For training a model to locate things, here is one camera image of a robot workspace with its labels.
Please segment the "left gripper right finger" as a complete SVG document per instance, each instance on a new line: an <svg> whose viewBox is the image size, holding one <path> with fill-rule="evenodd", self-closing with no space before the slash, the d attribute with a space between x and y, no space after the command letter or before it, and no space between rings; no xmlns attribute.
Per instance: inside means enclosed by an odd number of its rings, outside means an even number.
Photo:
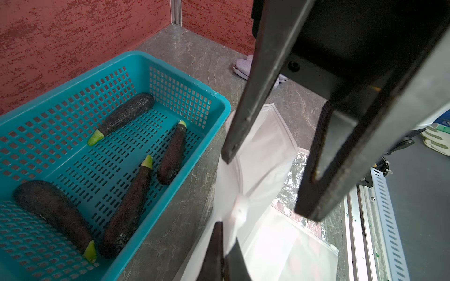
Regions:
<svg viewBox="0 0 450 281"><path fill-rule="evenodd" d="M224 266L225 281L251 281L238 240L225 256Z"/></svg>

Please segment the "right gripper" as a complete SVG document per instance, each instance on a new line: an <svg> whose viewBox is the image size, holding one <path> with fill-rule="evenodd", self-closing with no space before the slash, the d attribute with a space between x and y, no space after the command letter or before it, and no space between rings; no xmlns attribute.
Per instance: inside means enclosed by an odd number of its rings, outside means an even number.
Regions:
<svg viewBox="0 0 450 281"><path fill-rule="evenodd" d="M279 74L326 98L295 212L323 220L369 167L450 105L448 1L255 1L250 75L222 147L230 164ZM338 105L370 105L358 122Z"/></svg>

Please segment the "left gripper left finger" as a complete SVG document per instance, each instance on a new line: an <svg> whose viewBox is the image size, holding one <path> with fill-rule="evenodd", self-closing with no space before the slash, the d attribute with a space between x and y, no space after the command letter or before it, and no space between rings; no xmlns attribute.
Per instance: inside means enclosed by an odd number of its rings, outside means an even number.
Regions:
<svg viewBox="0 0 450 281"><path fill-rule="evenodd" d="M214 224L197 281L222 281L223 264L223 223L218 221Z"/></svg>

